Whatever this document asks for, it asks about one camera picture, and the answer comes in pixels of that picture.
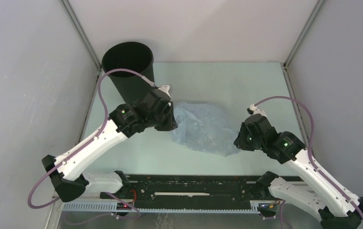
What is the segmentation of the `light blue plastic trash bag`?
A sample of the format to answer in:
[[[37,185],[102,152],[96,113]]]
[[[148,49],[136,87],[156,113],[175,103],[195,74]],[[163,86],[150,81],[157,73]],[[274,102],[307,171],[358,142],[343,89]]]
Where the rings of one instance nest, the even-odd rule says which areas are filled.
[[[178,127],[171,132],[173,142],[190,150],[224,157],[240,152],[234,145],[239,132],[221,107],[179,102],[174,106],[174,118]]]

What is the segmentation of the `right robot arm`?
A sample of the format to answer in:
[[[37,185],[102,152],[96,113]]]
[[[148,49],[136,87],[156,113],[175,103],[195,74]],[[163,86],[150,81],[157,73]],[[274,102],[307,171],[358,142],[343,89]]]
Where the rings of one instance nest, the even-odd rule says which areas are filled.
[[[267,117],[249,116],[241,123],[234,145],[246,151],[260,150],[269,158],[293,170],[311,189],[305,191],[273,172],[257,181],[261,199],[285,200],[312,215],[324,229],[356,229],[363,221],[363,197],[350,192],[333,178],[305,144],[291,132],[278,133]]]

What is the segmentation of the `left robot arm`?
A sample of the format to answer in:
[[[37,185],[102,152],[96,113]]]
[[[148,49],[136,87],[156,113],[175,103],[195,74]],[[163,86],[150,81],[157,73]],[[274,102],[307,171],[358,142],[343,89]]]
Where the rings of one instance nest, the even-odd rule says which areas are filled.
[[[85,173],[85,169],[106,151],[148,128],[172,131],[177,128],[170,86],[153,88],[143,99],[121,104],[106,115],[103,124],[78,145],[59,156],[47,155],[42,164],[62,202],[85,193],[109,192],[117,198],[129,195],[130,186],[121,171]]]

